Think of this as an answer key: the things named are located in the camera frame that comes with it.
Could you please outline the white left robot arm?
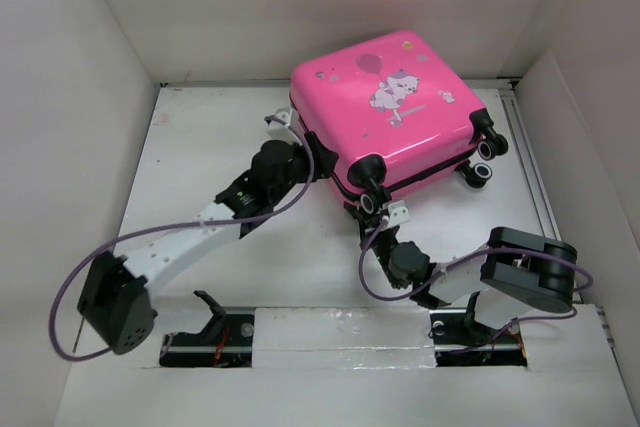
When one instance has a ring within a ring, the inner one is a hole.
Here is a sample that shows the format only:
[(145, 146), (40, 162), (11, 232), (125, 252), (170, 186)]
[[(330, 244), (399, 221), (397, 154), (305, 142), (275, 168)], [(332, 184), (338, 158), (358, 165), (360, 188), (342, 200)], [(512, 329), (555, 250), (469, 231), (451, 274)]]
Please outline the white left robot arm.
[(92, 260), (77, 309), (111, 352), (126, 354), (146, 340), (156, 317), (152, 300), (175, 277), (283, 211), (280, 203), (296, 185), (331, 176), (337, 153), (313, 132), (303, 139), (265, 142), (250, 168), (194, 220), (157, 227), (159, 238), (138, 250), (104, 250)]

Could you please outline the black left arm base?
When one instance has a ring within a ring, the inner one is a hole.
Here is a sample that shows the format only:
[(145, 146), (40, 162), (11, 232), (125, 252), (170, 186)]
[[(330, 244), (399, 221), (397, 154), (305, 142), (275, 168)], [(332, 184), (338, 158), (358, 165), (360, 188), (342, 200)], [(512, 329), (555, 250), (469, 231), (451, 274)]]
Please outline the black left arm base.
[(159, 365), (165, 368), (250, 368), (255, 308), (225, 308), (204, 290), (193, 294), (210, 311), (198, 332), (172, 332), (163, 337)]

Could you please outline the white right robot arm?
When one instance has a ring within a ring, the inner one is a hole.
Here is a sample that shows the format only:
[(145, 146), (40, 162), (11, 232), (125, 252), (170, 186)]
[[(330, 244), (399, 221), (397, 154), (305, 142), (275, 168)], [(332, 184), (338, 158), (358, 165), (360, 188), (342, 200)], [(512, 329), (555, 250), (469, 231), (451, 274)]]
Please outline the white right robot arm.
[[(377, 214), (347, 204), (345, 210), (358, 223), (361, 254), (358, 275), (364, 290), (385, 302), (409, 299), (427, 309), (454, 304), (467, 296), (462, 328), (473, 340), (483, 341), (498, 328), (531, 310), (568, 314), (578, 290), (575, 276), (591, 278), (577, 267), (572, 245), (528, 233), (495, 227), (487, 242), (473, 252), (448, 262), (435, 262), (413, 241), (400, 242), (397, 232), (408, 221), (402, 201)], [(390, 286), (406, 292), (383, 296), (374, 292), (364, 275), (366, 253), (371, 251)]]

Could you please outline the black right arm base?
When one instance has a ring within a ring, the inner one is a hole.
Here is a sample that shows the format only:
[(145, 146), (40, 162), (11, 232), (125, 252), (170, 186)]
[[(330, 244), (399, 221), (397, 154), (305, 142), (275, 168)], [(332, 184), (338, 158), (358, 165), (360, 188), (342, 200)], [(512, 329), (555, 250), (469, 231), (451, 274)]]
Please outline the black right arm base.
[(475, 320), (479, 293), (470, 296), (464, 310), (444, 308), (430, 312), (428, 337), (434, 344), (437, 367), (526, 367), (522, 337), (510, 331), (498, 334)]

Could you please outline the pink hard-shell suitcase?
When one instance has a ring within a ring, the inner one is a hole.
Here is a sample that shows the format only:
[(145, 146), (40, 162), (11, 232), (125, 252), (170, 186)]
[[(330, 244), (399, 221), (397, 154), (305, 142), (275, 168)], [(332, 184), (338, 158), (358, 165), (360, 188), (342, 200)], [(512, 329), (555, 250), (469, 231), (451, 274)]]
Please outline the pink hard-shell suitcase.
[(336, 196), (373, 205), (460, 173), (473, 188), (491, 171), (472, 164), (508, 151), (482, 100), (412, 30), (399, 30), (296, 66), (290, 102), (303, 128), (337, 156)]

